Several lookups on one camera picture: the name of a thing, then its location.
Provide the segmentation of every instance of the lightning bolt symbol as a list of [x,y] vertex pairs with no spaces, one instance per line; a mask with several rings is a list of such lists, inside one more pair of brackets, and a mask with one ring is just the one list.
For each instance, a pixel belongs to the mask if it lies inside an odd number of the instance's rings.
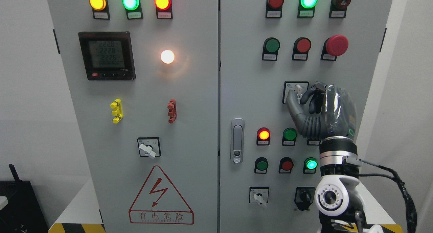
[[159,199],[160,199],[160,198],[164,195],[164,193],[168,190],[168,187],[167,187],[167,188],[164,188],[164,189],[161,189],[161,190],[155,190],[155,188],[156,188],[156,187],[161,183],[161,181],[162,181],[162,178],[158,178],[158,179],[156,180],[155,185],[153,185],[152,190],[150,190],[150,193],[149,193],[149,194],[152,194],[152,193],[156,193],[156,192],[160,192],[160,191],[162,191],[161,195],[158,197],[158,199],[156,200],[156,202],[153,202],[152,207],[155,207],[155,206],[158,204]]

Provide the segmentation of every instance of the high voltage warning sign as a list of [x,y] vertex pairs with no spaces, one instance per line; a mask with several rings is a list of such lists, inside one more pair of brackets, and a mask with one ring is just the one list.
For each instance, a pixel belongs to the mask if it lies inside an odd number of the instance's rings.
[[131,223],[194,224],[194,212],[158,165],[147,176],[129,214]]

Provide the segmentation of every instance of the yellow black hazard stripe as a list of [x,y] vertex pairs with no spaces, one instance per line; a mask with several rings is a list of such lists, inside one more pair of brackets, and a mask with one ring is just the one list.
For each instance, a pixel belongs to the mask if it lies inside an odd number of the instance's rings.
[[[373,226],[372,224],[366,225],[368,229],[370,229],[372,226]],[[397,224],[381,224],[380,226],[382,227],[384,233],[403,233],[402,227],[400,227],[400,225]],[[350,226],[335,225],[334,229],[339,230],[340,232],[358,232],[358,229],[354,224]]]
[[55,223],[48,233],[105,233],[104,224]]

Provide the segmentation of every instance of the yellow indicator light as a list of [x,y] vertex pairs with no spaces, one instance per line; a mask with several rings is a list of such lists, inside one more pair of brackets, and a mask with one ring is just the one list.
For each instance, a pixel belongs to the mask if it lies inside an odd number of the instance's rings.
[[268,131],[261,131],[259,134],[258,134],[258,137],[261,139],[261,140],[266,140],[266,139],[268,139],[269,138],[269,132]]
[[171,50],[164,50],[161,53],[161,61],[165,64],[170,64],[175,60],[175,53]]
[[172,0],[155,0],[155,5],[160,10],[167,10],[172,5]]
[[107,6],[107,0],[89,0],[89,2],[95,11],[102,11]]

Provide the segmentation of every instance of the black cable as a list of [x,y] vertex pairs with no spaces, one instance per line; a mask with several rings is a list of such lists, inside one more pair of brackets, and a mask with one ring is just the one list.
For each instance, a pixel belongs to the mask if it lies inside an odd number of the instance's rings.
[[403,199],[405,201],[405,206],[406,206],[406,224],[407,224],[407,233],[415,233],[416,230],[416,224],[417,224],[417,215],[416,215],[416,208],[415,208],[415,204],[413,202],[412,197],[410,196],[409,192],[407,191],[406,187],[405,187],[405,183],[402,181],[402,179],[400,178],[400,176],[397,174],[397,172],[391,168],[382,166],[382,165],[376,165],[373,164],[371,162],[367,162],[367,161],[362,161],[366,164],[369,165],[373,165],[377,168],[380,168],[382,170],[385,171],[389,171],[394,177],[390,177],[387,176],[385,174],[374,174],[375,176],[383,176],[386,178],[389,178],[391,180],[393,180],[395,183],[397,183],[398,188],[400,189],[400,191],[402,192],[402,196]]

